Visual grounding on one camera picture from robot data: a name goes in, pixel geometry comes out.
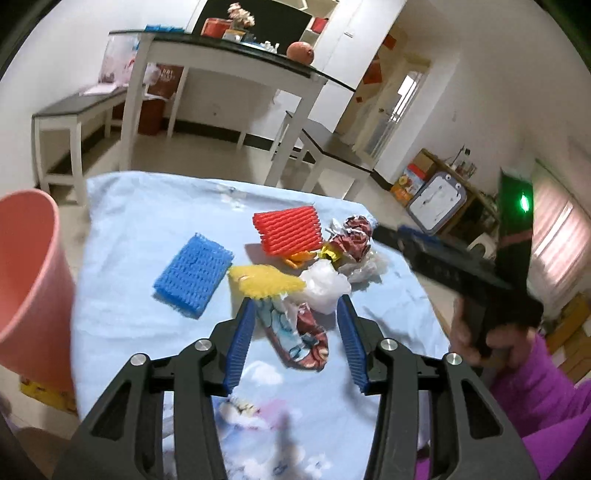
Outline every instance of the white door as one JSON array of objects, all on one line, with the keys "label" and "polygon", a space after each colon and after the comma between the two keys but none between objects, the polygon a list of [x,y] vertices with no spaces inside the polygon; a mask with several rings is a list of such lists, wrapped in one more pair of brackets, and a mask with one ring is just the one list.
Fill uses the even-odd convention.
[{"label": "white door", "polygon": [[380,153],[419,91],[427,70],[428,62],[418,64],[405,59],[392,72],[353,145],[353,150],[368,165],[377,163]]}]

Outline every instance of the white bench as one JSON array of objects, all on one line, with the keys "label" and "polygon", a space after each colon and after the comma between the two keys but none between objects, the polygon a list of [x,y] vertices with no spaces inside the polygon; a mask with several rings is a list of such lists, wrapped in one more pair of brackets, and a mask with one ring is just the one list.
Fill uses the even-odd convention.
[{"label": "white bench", "polygon": [[[283,123],[281,124],[277,136],[273,141],[273,145],[271,146],[271,159],[283,137],[283,133],[291,121],[292,115],[293,113],[291,112],[285,112]],[[299,152],[297,159],[303,161],[306,153],[310,152],[312,158],[316,161],[308,178],[304,182],[301,191],[310,193],[318,182],[321,173],[325,169],[329,169],[344,173],[353,178],[353,184],[345,193],[343,200],[354,201],[355,197],[369,178],[372,168],[365,164],[363,160],[351,150],[350,146],[343,143],[338,134],[332,133],[324,125],[318,122],[314,122],[310,119],[306,120],[299,138],[304,144],[304,147]]]},{"label": "white bench", "polygon": [[[71,95],[33,115],[33,158],[41,188],[49,193],[49,185],[72,185],[78,204],[86,204],[86,183],[82,173],[82,124],[100,113],[105,113],[105,137],[111,135],[113,107],[125,101],[126,88],[106,95]],[[72,174],[48,173],[43,164],[41,132],[44,130],[70,131]]]}]

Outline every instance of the blue foam net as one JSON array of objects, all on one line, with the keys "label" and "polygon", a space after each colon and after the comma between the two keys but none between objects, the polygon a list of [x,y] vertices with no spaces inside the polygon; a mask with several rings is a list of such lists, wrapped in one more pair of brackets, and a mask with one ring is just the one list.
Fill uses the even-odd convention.
[{"label": "blue foam net", "polygon": [[199,317],[233,258],[232,252],[197,233],[156,280],[156,293],[179,309]]}]

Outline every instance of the black tabletop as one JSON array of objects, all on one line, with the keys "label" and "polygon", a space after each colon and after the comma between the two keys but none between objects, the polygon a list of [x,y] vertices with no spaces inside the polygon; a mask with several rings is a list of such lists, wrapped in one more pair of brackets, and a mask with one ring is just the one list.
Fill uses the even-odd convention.
[{"label": "black tabletop", "polygon": [[372,168],[364,163],[350,146],[343,143],[339,134],[332,133],[324,125],[310,119],[306,120],[302,131],[324,155],[371,173]]},{"label": "black tabletop", "polygon": [[109,35],[126,35],[126,34],[140,34],[140,33],[151,33],[154,35],[154,41],[174,42],[174,43],[186,43],[191,45],[198,45],[201,47],[216,48],[218,50],[231,51],[238,53],[253,59],[271,63],[283,69],[302,75],[306,78],[310,78],[312,73],[317,73],[331,82],[335,82],[338,85],[350,90],[355,91],[355,88],[337,80],[309,65],[304,65],[298,61],[290,60],[284,55],[277,53],[271,53],[270,51],[263,50],[262,48],[251,47],[248,44],[235,42],[231,40],[223,40],[221,38],[202,37],[201,35],[193,35],[189,33],[177,33],[177,32],[145,32],[144,30],[114,30]]},{"label": "black tabletop", "polygon": [[75,93],[74,95],[70,95],[63,100],[48,106],[40,112],[35,113],[33,117],[80,115],[96,105],[106,102],[126,91],[127,88],[120,87],[113,92],[104,95],[80,95],[79,93]]}]

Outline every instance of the bed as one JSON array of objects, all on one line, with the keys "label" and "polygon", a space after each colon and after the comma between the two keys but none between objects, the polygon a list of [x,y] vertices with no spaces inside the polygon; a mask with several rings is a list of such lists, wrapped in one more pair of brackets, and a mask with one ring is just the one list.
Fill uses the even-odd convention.
[{"label": "bed", "polygon": [[[323,227],[350,215],[375,219],[358,203],[234,181],[141,172],[110,173],[88,182],[92,226],[80,270],[72,320],[72,364],[81,418],[131,355],[176,355],[233,318],[241,298],[226,278],[199,319],[154,297],[152,285],[172,257],[199,232],[234,255],[234,264],[271,263],[252,225],[255,212],[314,205]],[[360,316],[413,352],[441,358],[449,347],[426,293],[403,257],[389,259],[379,282],[353,289]],[[230,480],[363,478],[374,434],[377,397],[353,384],[335,316],[322,372],[287,368],[255,330],[241,383],[230,399],[214,398],[216,423]],[[165,397],[163,449],[175,477],[172,394]],[[420,442],[428,437],[421,398]]]}]

